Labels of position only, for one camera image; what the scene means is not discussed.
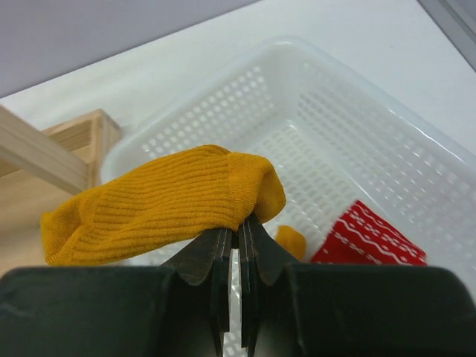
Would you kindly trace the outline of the mustard yellow sock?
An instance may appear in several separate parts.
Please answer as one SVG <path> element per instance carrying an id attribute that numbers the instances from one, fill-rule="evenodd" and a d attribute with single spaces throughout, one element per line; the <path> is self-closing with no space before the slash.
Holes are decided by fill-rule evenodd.
<path id="1" fill-rule="evenodd" d="M 45 261 L 95 266 L 126 260 L 208 229 L 235 231 L 250 215 L 268 222 L 285 204 L 267 158 L 195 147 L 150 161 L 43 214 Z"/>
<path id="2" fill-rule="evenodd" d="M 306 253 L 306 239 L 301 233 L 288 225 L 281 225 L 277 229 L 275 240 L 294 258 L 303 261 Z"/>

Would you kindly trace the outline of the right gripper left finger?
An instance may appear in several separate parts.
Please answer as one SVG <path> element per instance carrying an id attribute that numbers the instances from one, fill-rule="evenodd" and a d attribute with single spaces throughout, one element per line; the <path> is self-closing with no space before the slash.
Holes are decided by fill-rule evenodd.
<path id="1" fill-rule="evenodd" d="M 3 356 L 221 356 L 228 229 L 159 266 L 17 268 L 1 278 Z"/>

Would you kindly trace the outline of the white plastic basket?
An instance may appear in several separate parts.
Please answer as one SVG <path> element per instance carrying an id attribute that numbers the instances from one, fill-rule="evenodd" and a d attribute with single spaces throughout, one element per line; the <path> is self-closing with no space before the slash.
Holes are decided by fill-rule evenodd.
<path id="1" fill-rule="evenodd" d="M 204 145 L 271 162 L 286 205 L 260 224 L 275 242 L 281 225 L 301 233 L 306 253 L 296 260 L 332 264 L 310 260 L 359 200 L 426 253 L 427 264 L 414 267 L 452 272 L 475 303 L 475 157 L 322 51 L 283 40 L 238 59 L 121 140 L 101 179 Z M 231 231 L 230 326 L 221 356 L 233 347 L 249 356 L 239 228 Z"/>

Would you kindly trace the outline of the wooden hanger rack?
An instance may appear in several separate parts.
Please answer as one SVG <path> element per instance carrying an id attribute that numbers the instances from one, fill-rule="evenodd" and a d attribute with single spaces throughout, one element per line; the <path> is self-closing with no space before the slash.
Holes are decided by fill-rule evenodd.
<path id="1" fill-rule="evenodd" d="M 39 131 L 1 109 L 1 272 L 44 264 L 42 214 L 98 185 L 122 136 L 102 110 Z"/>

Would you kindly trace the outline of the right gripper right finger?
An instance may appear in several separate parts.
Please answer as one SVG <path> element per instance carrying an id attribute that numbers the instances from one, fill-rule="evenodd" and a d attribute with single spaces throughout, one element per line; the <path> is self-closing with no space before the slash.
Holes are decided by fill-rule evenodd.
<path id="1" fill-rule="evenodd" d="M 255 216 L 238 246 L 249 356 L 475 354 L 475 303 L 444 268 L 302 263 Z"/>

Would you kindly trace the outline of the red snowflake sock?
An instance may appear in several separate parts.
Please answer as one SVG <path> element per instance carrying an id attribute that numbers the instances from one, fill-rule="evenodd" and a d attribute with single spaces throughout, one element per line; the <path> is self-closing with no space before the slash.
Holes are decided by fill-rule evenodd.
<path id="1" fill-rule="evenodd" d="M 426 253 L 357 200 L 339 216 L 312 263 L 425 266 Z"/>

